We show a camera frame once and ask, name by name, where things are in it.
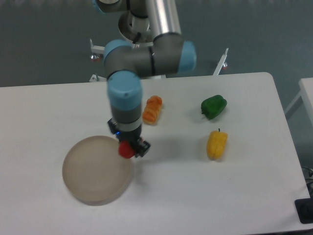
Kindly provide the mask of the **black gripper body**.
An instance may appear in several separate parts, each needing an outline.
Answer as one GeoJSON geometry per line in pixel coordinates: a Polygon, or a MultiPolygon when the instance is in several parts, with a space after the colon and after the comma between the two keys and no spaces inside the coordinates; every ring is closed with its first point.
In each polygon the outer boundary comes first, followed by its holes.
{"type": "Polygon", "coordinates": [[[139,149],[139,143],[142,142],[141,119],[133,123],[119,123],[114,118],[107,122],[110,132],[115,135],[119,142],[126,141],[132,149],[139,149]]]}

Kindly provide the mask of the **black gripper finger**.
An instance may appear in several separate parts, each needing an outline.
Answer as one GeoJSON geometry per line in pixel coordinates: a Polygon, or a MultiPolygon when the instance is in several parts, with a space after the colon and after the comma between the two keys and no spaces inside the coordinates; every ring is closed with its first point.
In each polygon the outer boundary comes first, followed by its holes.
{"type": "Polygon", "coordinates": [[[150,149],[150,143],[139,138],[135,145],[135,157],[144,157],[150,149]]]}

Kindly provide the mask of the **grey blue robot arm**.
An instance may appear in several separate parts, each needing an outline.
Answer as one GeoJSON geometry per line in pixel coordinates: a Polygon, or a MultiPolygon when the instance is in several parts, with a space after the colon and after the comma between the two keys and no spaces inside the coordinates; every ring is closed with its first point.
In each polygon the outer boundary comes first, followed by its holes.
{"type": "Polygon", "coordinates": [[[104,13],[127,11],[148,20],[152,44],[135,48],[125,40],[106,44],[103,55],[112,118],[108,126],[119,141],[118,153],[126,159],[143,157],[150,144],[141,137],[141,78],[191,71],[196,66],[194,44],[185,41],[173,0],[96,0],[104,13]]]}

